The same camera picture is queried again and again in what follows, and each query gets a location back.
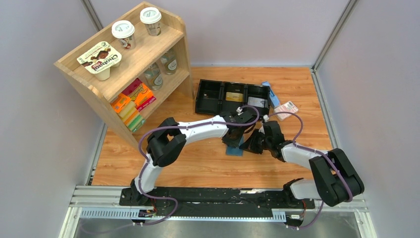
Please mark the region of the teal leather card holder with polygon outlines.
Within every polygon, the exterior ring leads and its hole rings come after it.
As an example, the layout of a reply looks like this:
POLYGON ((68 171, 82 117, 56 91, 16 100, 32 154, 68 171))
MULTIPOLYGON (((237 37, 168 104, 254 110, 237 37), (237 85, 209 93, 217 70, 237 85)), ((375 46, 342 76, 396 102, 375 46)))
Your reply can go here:
POLYGON ((240 149, 240 145, 244 142, 244 137, 237 139, 227 138, 224 140, 226 144, 226 155, 228 156, 243 156, 243 150, 240 149))

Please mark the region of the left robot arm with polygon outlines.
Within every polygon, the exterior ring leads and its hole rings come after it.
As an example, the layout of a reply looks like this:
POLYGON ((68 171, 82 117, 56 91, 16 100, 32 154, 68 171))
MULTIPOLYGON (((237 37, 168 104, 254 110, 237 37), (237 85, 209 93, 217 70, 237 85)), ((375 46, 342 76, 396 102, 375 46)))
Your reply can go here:
POLYGON ((159 127, 145 133, 138 143, 145 162, 132 180, 132 199, 141 206, 150 202, 151 191, 162 169, 178 159, 184 146, 209 138, 221 138, 230 146, 238 146, 244 130, 256 124, 259 118, 260 113, 255 107, 245 105, 233 112, 199 121, 165 119, 159 127))

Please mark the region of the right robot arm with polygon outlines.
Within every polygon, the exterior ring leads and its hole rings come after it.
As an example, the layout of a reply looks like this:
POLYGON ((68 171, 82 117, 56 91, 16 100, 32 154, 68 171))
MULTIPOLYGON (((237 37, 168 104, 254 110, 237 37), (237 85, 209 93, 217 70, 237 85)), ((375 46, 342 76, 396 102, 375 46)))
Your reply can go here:
POLYGON ((320 151, 286 140, 276 121, 263 123, 240 145, 240 149, 261 154, 264 150, 272 157, 310 169, 313 179, 298 178, 284 185, 282 200, 288 207, 296 207, 302 199, 322 200, 333 207, 349 202, 362 194, 365 185, 346 153, 339 148, 320 151))

